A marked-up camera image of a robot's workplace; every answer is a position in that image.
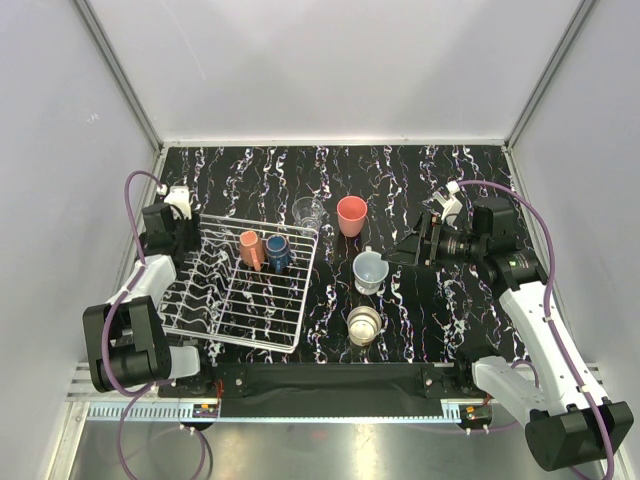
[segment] dish rack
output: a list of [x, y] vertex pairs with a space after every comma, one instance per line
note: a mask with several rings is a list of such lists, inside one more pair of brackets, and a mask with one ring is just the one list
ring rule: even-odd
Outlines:
[[[282, 274], [240, 259], [239, 237], [283, 235], [293, 261]], [[158, 312], [166, 333], [292, 353], [318, 246], [315, 230], [235, 218], [200, 216], [202, 248], [190, 253]]]

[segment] blue mug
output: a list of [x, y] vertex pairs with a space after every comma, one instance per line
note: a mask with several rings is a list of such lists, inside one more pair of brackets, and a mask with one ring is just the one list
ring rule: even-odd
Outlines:
[[265, 250], [269, 265], [276, 270], [277, 274], [282, 273], [282, 270], [291, 263], [291, 248], [282, 235], [271, 235], [267, 238]]

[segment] orange mug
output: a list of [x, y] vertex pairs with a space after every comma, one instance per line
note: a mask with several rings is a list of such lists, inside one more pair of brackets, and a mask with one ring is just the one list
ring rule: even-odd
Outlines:
[[257, 272], [262, 268], [266, 260], [262, 239], [253, 230], [248, 230], [240, 235], [240, 257], [248, 267], [253, 267]]
[[348, 196], [338, 202], [338, 225], [345, 237], [357, 237], [367, 218], [367, 202]]

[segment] cup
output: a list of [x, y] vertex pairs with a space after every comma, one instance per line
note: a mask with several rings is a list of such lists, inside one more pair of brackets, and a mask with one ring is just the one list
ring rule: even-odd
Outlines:
[[362, 252], [353, 261], [356, 290], [363, 295], [372, 295], [389, 274], [389, 263], [382, 260], [378, 252]]
[[267, 238], [265, 249], [269, 265], [276, 270], [277, 274], [282, 273], [282, 270], [291, 263], [289, 241], [282, 235], [271, 235]]
[[313, 197], [299, 198], [294, 202], [291, 213], [296, 226], [312, 228], [316, 232], [320, 230], [324, 208], [319, 200]]
[[253, 230], [240, 234], [240, 257], [248, 267], [253, 267], [257, 272], [265, 261], [262, 239]]
[[373, 342], [380, 333], [382, 320], [373, 308], [356, 307], [347, 317], [347, 327], [349, 339], [359, 347], [364, 347]]
[[360, 197], [344, 197], [338, 202], [338, 225], [345, 237], [355, 237], [367, 217], [367, 202]]

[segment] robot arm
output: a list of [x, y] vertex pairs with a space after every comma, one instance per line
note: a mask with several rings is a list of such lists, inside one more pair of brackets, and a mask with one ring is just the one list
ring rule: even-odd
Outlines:
[[[102, 331], [116, 299], [109, 331], [109, 364], [125, 388], [182, 378], [200, 371], [195, 347], [169, 346], [157, 308], [166, 289], [176, 280], [187, 251], [200, 247], [199, 219], [191, 212], [187, 187], [172, 187], [163, 202], [142, 210], [145, 232], [141, 235], [146, 267], [139, 260], [124, 286], [106, 303], [85, 310], [82, 321], [91, 380], [100, 392], [113, 390], [102, 357]], [[135, 287], [128, 285], [140, 275]]]
[[[444, 208], [453, 203], [455, 189], [449, 188], [449, 193], [444, 202], [438, 199]], [[626, 402], [612, 403], [589, 372], [552, 300], [550, 318], [585, 383], [577, 385], [543, 312], [547, 275], [534, 252], [516, 247], [515, 218], [513, 207], [503, 198], [474, 202], [469, 230], [454, 228], [444, 215], [423, 215], [414, 231], [383, 258], [416, 267], [474, 264], [526, 345], [541, 388], [527, 382], [491, 348], [458, 352], [458, 386], [498, 400], [525, 428], [529, 449], [543, 469], [604, 459], [602, 437], [584, 392], [594, 398], [614, 452], [631, 428], [633, 415]]]

